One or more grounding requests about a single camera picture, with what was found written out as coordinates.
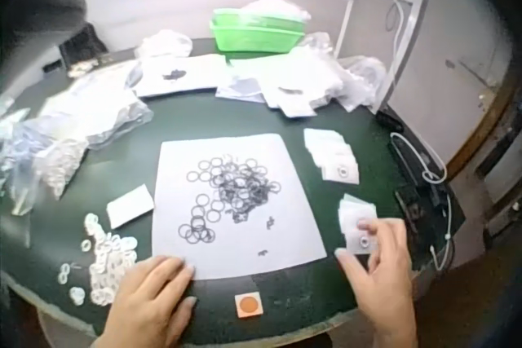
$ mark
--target metal pole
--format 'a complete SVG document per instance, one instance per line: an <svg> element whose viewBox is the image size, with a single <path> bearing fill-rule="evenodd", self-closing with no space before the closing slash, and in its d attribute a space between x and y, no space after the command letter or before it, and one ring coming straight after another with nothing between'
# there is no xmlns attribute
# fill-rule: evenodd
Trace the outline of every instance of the metal pole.
<svg viewBox="0 0 522 348"><path fill-rule="evenodd" d="M350 20L350 14L352 13L353 0L347 0L346 10L344 12L343 24L341 25L341 31L339 32L339 37L337 38L337 42L335 44L334 56L335 59L339 57L339 52L341 51L341 46L343 46L344 36L346 35L346 27L348 26L348 21Z"/></svg>
<svg viewBox="0 0 522 348"><path fill-rule="evenodd" d="M375 114L380 108L387 104L393 90L398 83L402 72L408 63L408 58L417 41L418 32L420 30L422 19L427 7L427 0L413 0L411 12L409 13L408 22L405 28L400 44L397 48L395 59L391 63L386 79L378 90L375 104L370 108Z"/></svg>

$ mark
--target plastic bag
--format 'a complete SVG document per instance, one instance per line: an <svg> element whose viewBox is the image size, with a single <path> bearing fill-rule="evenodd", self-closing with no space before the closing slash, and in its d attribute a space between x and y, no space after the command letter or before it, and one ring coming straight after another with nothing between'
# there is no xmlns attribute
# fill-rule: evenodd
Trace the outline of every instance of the plastic bag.
<svg viewBox="0 0 522 348"><path fill-rule="evenodd" d="M192 40L173 30L160 30L157 34L145 38L135 49L137 59L162 55L188 57L190 52L192 52Z"/></svg>
<svg viewBox="0 0 522 348"><path fill-rule="evenodd" d="M42 179L57 200L80 167L87 145L85 139L62 139L36 154L33 168L37 178Z"/></svg>
<svg viewBox="0 0 522 348"><path fill-rule="evenodd" d="M329 55L314 51L310 47L297 46L289 54L295 63L288 67L298 70L293 73L293 90L303 90L312 108L325 106L332 97L343 91L343 80L333 70L330 62L335 62Z"/></svg>
<svg viewBox="0 0 522 348"><path fill-rule="evenodd" d="M89 73L90 71L92 71L92 69L98 65L100 65L100 62L98 61L98 59L79 61L79 62L71 65L71 69L67 72L67 76L72 79L82 77L86 73Z"/></svg>
<svg viewBox="0 0 522 348"><path fill-rule="evenodd" d="M53 103L51 113L69 115L75 124L73 138L86 139L90 149L107 146L153 119L153 112L127 88L134 69L135 62L128 62L78 79Z"/></svg>
<svg viewBox="0 0 522 348"><path fill-rule="evenodd" d="M11 97L8 97L7 95L4 95L0 98L0 118L2 118L3 115L7 113L14 102L15 100Z"/></svg>
<svg viewBox="0 0 522 348"><path fill-rule="evenodd" d="M286 0L258 0L242 7L250 13L289 17L302 22L308 22L312 16L303 8Z"/></svg>
<svg viewBox="0 0 522 348"><path fill-rule="evenodd" d="M36 201L41 173L34 168L38 153L72 131L69 116L43 116L16 124L0 154L0 173L14 202L12 213L28 213Z"/></svg>
<svg viewBox="0 0 522 348"><path fill-rule="evenodd" d="M231 78L228 85L218 86L215 96L217 98L237 99L258 104L266 103L258 81L252 77L236 76Z"/></svg>
<svg viewBox="0 0 522 348"><path fill-rule="evenodd" d="M353 56L343 61L345 91L338 97L339 103L351 112L359 105L374 104L379 87L386 77L383 62L374 57Z"/></svg>
<svg viewBox="0 0 522 348"><path fill-rule="evenodd" d="M330 36L325 32L307 34L303 37L298 46L303 46L326 55L334 53L334 47L330 41Z"/></svg>
<svg viewBox="0 0 522 348"><path fill-rule="evenodd" d="M28 108L20 109L0 120L0 146L2 146L3 140L9 139L12 136L13 127L15 124L18 124L20 121L24 120L29 112L30 109Z"/></svg>

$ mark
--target orange sticker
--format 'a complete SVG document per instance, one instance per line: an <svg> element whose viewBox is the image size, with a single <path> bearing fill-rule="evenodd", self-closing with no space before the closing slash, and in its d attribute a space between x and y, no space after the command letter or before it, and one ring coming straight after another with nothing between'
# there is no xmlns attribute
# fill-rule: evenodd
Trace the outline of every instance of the orange sticker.
<svg viewBox="0 0 522 348"><path fill-rule="evenodd" d="M263 313L263 304L259 293L243 293L236 295L236 310L239 318L251 317L253 315L261 315Z"/></svg>

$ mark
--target wooden door frame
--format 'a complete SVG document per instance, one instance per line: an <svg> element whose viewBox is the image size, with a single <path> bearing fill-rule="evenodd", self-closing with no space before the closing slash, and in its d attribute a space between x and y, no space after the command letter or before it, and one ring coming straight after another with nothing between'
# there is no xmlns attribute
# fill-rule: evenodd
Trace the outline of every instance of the wooden door frame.
<svg viewBox="0 0 522 348"><path fill-rule="evenodd" d="M493 102L485 115L482 117L479 125L473 130L466 142L460 147L457 153L449 161L448 180L455 178L475 156L475 154L484 145L485 141L491 135L502 116L509 108L515 97L517 88L521 85L522 72L520 67L522 62L517 53L513 53L510 63L507 66L506 76L495 95Z"/></svg>

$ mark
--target orange round sticker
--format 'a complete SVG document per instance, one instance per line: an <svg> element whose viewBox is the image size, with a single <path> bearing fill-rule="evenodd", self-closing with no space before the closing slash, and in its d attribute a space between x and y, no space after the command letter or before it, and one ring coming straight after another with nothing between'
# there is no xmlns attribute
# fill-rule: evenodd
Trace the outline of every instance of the orange round sticker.
<svg viewBox="0 0 522 348"><path fill-rule="evenodd" d="M244 297L241 299L241 302L239 302L239 307L245 313L253 313L254 311L258 310L259 304L258 301L253 297Z"/></svg>

